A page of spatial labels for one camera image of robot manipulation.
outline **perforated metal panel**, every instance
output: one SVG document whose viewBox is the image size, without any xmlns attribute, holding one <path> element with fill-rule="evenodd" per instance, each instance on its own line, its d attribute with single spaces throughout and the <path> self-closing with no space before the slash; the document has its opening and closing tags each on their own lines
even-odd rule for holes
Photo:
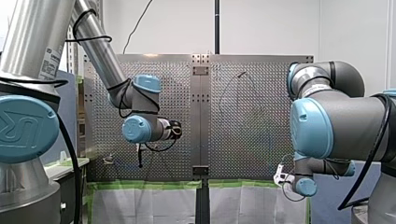
<svg viewBox="0 0 396 224">
<path fill-rule="evenodd" d="M 210 178 L 272 179 L 282 157 L 293 152 L 286 90 L 289 65 L 312 59 L 211 58 Z"/>
<path fill-rule="evenodd" d="M 144 168 L 137 168 L 135 147 L 121 134 L 118 109 L 109 105 L 105 87 L 86 62 L 91 181 L 192 179 L 193 165 L 208 165 L 209 178 L 272 179 L 281 158 L 292 153 L 286 74 L 290 63 L 309 63 L 312 57 L 206 55 L 202 63 L 210 67 L 208 74 L 193 72 L 201 70 L 193 68 L 200 64 L 192 55 L 119 58 L 128 77 L 152 74 L 162 80 L 160 114 L 179 120 L 183 137 L 169 151 L 144 152 Z M 104 165 L 110 154 L 116 164 Z"/>
<path fill-rule="evenodd" d="M 91 127 L 94 160 L 90 169 L 90 180 L 147 179 L 182 180 L 191 179 L 191 121 L 190 85 L 191 62 L 189 56 L 144 57 L 142 55 L 120 56 L 121 67 L 128 77 L 151 74 L 162 81 L 160 116 L 176 119 L 182 123 L 183 137 L 174 147 L 162 153 L 143 152 L 142 169 L 137 168 L 135 146 L 123 139 L 123 119 L 118 109 L 109 105 L 107 91 L 98 76 L 92 76 L 85 86 L 91 89 Z M 160 143 L 160 147 L 169 146 Z M 103 158 L 113 154 L 115 164 L 104 165 Z"/>
</svg>

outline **gray robot arm segment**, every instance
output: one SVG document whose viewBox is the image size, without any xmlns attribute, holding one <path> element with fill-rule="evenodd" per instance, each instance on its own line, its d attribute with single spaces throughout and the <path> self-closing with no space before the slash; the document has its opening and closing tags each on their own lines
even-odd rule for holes
<svg viewBox="0 0 396 224">
<path fill-rule="evenodd" d="M 96 16 L 92 13 L 86 13 L 90 9 L 90 4 L 86 0 L 77 0 L 75 3 L 70 25 L 73 27 L 76 39 L 106 35 Z M 123 74 L 120 62 L 108 40 L 99 38 L 91 41 L 81 41 L 80 44 L 85 49 L 96 72 L 107 88 L 110 102 L 115 107 L 121 105 L 122 108 L 131 108 L 132 97 L 124 97 L 122 104 L 120 104 L 123 88 L 128 88 L 125 96 L 132 95 L 132 88 L 129 88 L 127 78 Z"/>
<path fill-rule="evenodd" d="M 172 130 L 181 130 L 180 123 L 158 119 L 160 80 L 147 75 L 137 75 L 134 81 L 126 78 L 106 33 L 87 0 L 76 1 L 70 25 L 76 40 L 90 39 L 80 41 L 80 44 L 104 83 L 110 103 L 119 110 L 132 109 L 127 116 L 120 112 L 120 116 L 126 118 L 122 126 L 124 137 L 131 143 L 178 139 L 181 132 Z"/>
<path fill-rule="evenodd" d="M 353 176 L 355 174 L 355 162 L 321 160 L 296 154 L 294 159 L 293 190 L 305 197 L 314 196 L 317 192 L 314 174 L 334 175 L 336 178 L 339 176 Z"/>
</svg>

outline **wire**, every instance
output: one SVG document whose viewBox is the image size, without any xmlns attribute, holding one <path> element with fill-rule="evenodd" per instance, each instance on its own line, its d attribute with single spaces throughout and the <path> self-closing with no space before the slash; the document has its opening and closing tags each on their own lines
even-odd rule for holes
<svg viewBox="0 0 396 224">
<path fill-rule="evenodd" d="M 164 152 L 164 151 L 169 150 L 171 147 L 173 147 L 173 146 L 175 145 L 176 141 L 177 141 L 177 139 L 175 139 L 169 147 L 166 147 L 166 148 L 164 148 L 164 149 L 156 149 L 156 148 L 153 148 L 153 147 L 149 147 L 149 145 L 148 145 L 147 143 L 145 143 L 145 146 L 146 146 L 150 151 L 153 151 L 153 152 Z"/>
<path fill-rule="evenodd" d="M 326 77 L 326 76 L 311 77 L 311 78 L 307 79 L 306 81 L 304 81 L 304 83 L 300 86 L 300 88 L 299 88 L 299 90 L 298 90 L 298 92 L 297 92 L 297 94 L 296 94 L 294 100 L 297 99 L 297 98 L 300 96 L 301 92 L 303 91 L 303 88 L 304 88 L 310 81 L 315 80 L 315 79 L 317 79 L 317 78 L 324 78 L 324 79 L 328 80 L 329 83 L 330 83 L 330 87 L 332 87 L 332 88 L 334 87 L 334 83 L 332 82 L 332 79 L 329 78 L 329 77 Z"/>
<path fill-rule="evenodd" d="M 283 164 L 283 162 L 285 161 L 285 159 L 286 159 L 287 157 L 294 157 L 294 154 L 290 153 L 290 154 L 284 155 L 284 156 L 282 157 L 282 161 L 280 162 L 280 164 Z"/>
<path fill-rule="evenodd" d="M 332 176 L 334 177 L 334 179 L 339 180 L 340 179 L 340 175 L 337 173 L 337 171 L 335 171 L 335 169 L 332 166 L 332 164 L 326 159 L 324 159 L 324 162 L 327 163 L 327 165 L 330 167 L 330 169 L 332 169 Z"/>
<path fill-rule="evenodd" d="M 15 83 L 25 83 L 25 84 L 42 84 L 42 85 L 50 85 L 57 84 L 55 88 L 64 86 L 68 83 L 67 80 L 25 80 L 25 79 L 17 79 L 17 78 L 9 78 L 9 77 L 0 77 L 0 81 L 3 82 L 15 82 Z"/>
<path fill-rule="evenodd" d="M 355 194 L 356 190 L 358 190 L 359 186 L 361 185 L 361 182 L 363 181 L 364 177 L 366 176 L 366 174 L 370 168 L 370 165 L 374 160 L 375 154 L 378 151 L 379 146 L 381 145 L 382 139 L 385 134 L 385 130 L 387 129 L 388 124 L 389 124 L 389 114 L 390 114 L 390 110 L 391 110 L 391 104 L 393 104 L 391 102 L 389 96 L 387 96 L 385 94 L 377 94 L 377 95 L 374 95 L 373 97 L 381 98 L 384 101 L 383 104 L 385 107 L 385 112 L 384 112 L 384 116 L 382 118 L 381 126 L 379 127 L 378 134 L 375 138 L 374 147 L 370 151 L 369 156 L 366 160 L 366 163 L 364 163 L 363 169 L 361 170 L 361 173 L 359 174 L 358 179 L 356 180 L 355 184 L 350 189 L 350 191 L 347 194 L 347 196 L 345 197 L 345 199 L 338 206 L 338 210 L 343 210 L 345 208 L 348 208 L 350 206 L 353 206 L 353 205 L 356 205 L 356 204 L 362 202 L 363 199 L 349 203 L 350 199 Z"/>
<path fill-rule="evenodd" d="M 122 107 L 122 105 L 124 105 L 125 107 L 128 107 L 125 103 L 124 103 L 124 101 L 123 101 L 123 99 L 124 99 L 124 97 L 125 97 L 125 95 L 126 95 L 126 91 L 128 90 L 128 87 L 131 85 L 131 79 L 130 78 L 128 78 L 127 79 L 127 85 L 123 88 L 123 90 L 122 90 L 122 94 L 121 94 L 121 99 L 120 99 L 120 104 L 119 104 L 119 115 L 120 115 L 120 117 L 122 117 L 123 119 L 126 119 L 126 118 L 128 118 L 133 112 L 131 111 L 131 112 L 129 112 L 127 115 L 122 115 L 122 112 L 121 112 L 121 107 Z"/>
<path fill-rule="evenodd" d="M 289 201 L 294 202 L 294 203 L 297 203 L 297 202 L 300 202 L 300 201 L 304 200 L 304 199 L 305 199 L 305 196 L 303 196 L 302 199 L 294 200 L 294 199 L 290 198 L 290 197 L 286 194 L 286 191 L 285 191 L 285 184 L 288 183 L 288 184 L 291 185 L 291 183 L 288 182 L 287 180 L 288 180 L 288 177 L 290 176 L 290 174 L 293 173 L 293 172 L 294 172 L 294 169 L 292 169 L 292 170 L 286 175 L 285 182 L 283 182 L 283 184 L 282 184 L 282 192 L 283 192 L 283 195 L 285 195 L 285 197 L 286 197 Z"/>
<path fill-rule="evenodd" d="M 79 23 L 81 22 L 81 20 L 88 14 L 93 14 L 95 17 L 97 16 L 97 12 L 93 9 L 90 8 L 84 12 L 82 12 L 78 18 L 76 19 L 76 22 L 73 25 L 73 37 L 75 39 L 66 39 L 64 42 L 66 43 L 79 43 L 79 42 L 83 42 L 83 41 L 89 41 L 89 40 L 95 40 L 95 39 L 107 39 L 107 42 L 110 43 L 111 41 L 113 41 L 113 38 L 109 35 L 99 35 L 99 36 L 94 36 L 94 37 L 86 37 L 86 38 L 81 38 L 78 39 L 77 38 L 77 28 L 79 26 Z"/>
<path fill-rule="evenodd" d="M 223 111 L 222 111 L 222 108 L 221 108 L 221 102 L 222 102 L 222 99 L 223 99 L 223 97 L 224 97 L 225 92 L 227 91 L 228 87 L 230 86 L 230 84 L 233 82 L 234 79 L 240 78 L 241 76 L 245 75 L 246 73 L 247 73 L 247 72 L 244 71 L 244 72 L 241 72 L 241 73 L 239 73 L 238 75 L 232 77 L 232 78 L 228 81 L 228 83 L 227 83 L 227 85 L 225 86 L 224 90 L 222 91 L 221 96 L 220 96 L 220 99 L 219 99 L 219 112 L 220 112 L 221 117 L 223 117 Z"/>
<path fill-rule="evenodd" d="M 142 21 L 143 17 L 145 16 L 146 11 L 149 9 L 149 5 L 151 5 L 151 2 L 152 2 L 152 0 L 148 1 L 148 4 L 146 5 L 145 10 L 143 11 L 142 15 L 140 16 L 139 20 L 137 21 L 136 26 L 134 27 L 132 32 L 129 34 L 128 41 L 126 42 L 126 45 L 124 47 L 124 50 L 123 50 L 122 54 L 125 54 L 125 50 L 126 50 L 126 48 L 128 48 L 129 42 L 131 40 L 131 36 L 134 34 L 134 32 L 136 31 L 137 27 L 139 26 L 139 23 Z"/>
<path fill-rule="evenodd" d="M 61 119 L 61 116 L 59 114 L 56 114 L 59 120 L 60 124 L 60 129 L 61 133 L 64 136 L 64 141 L 67 146 L 67 150 L 69 151 L 70 158 L 72 160 L 73 164 L 73 170 L 75 173 L 75 191 L 76 191 L 76 206 L 75 206 L 75 216 L 74 216 L 74 222 L 73 223 L 79 223 L 79 213 L 81 209 L 81 171 L 79 170 L 78 167 L 78 159 L 76 155 L 76 151 L 74 150 L 73 143 L 70 139 L 69 133 L 66 130 L 66 127 L 64 126 L 64 122 Z"/>
<path fill-rule="evenodd" d="M 99 36 L 95 36 L 95 37 L 88 37 L 88 38 L 81 38 L 81 39 L 66 39 L 64 42 L 67 42 L 67 43 L 78 43 L 78 42 L 95 40 L 95 39 L 107 39 L 108 43 L 113 41 L 113 37 L 111 37 L 109 35 L 99 35 Z"/>
</svg>

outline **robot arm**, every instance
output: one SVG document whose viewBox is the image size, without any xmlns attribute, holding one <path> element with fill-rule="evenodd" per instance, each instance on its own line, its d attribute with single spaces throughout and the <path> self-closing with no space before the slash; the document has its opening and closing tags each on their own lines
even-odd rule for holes
<svg viewBox="0 0 396 224">
<path fill-rule="evenodd" d="M 364 85 L 359 72 L 347 63 L 293 64 L 288 92 L 294 100 L 290 131 L 294 157 L 293 190 L 313 196 L 317 186 L 312 174 L 354 175 L 353 161 L 394 163 L 389 128 L 378 140 L 384 113 L 380 97 L 362 97 Z"/>
<path fill-rule="evenodd" d="M 106 36 L 86 0 L 77 0 L 71 21 L 76 39 Z M 124 137 L 131 143 L 146 143 L 178 139 L 181 125 L 175 120 L 159 119 L 161 83 L 157 77 L 137 75 L 134 81 L 126 78 L 110 43 L 106 38 L 81 41 L 116 108 L 132 109 L 132 116 L 122 126 Z"/>
</svg>

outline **green tape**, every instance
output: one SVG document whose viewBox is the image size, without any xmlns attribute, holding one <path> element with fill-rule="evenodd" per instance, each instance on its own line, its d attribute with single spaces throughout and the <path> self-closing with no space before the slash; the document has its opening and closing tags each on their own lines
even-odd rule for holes
<svg viewBox="0 0 396 224">
<path fill-rule="evenodd" d="M 273 181 L 268 180 L 247 180 L 247 179 L 227 179 L 227 180 L 209 180 L 211 189 L 224 188 L 241 188 L 241 187 L 261 187 L 261 188 L 277 188 Z"/>
<path fill-rule="evenodd" d="M 311 224 L 311 198 L 306 198 L 306 214 L 305 222 L 306 224 Z"/>
<path fill-rule="evenodd" d="M 151 182 L 141 180 L 116 180 L 113 182 L 88 183 L 88 188 L 100 189 L 200 189 L 201 181 Z"/>
</svg>

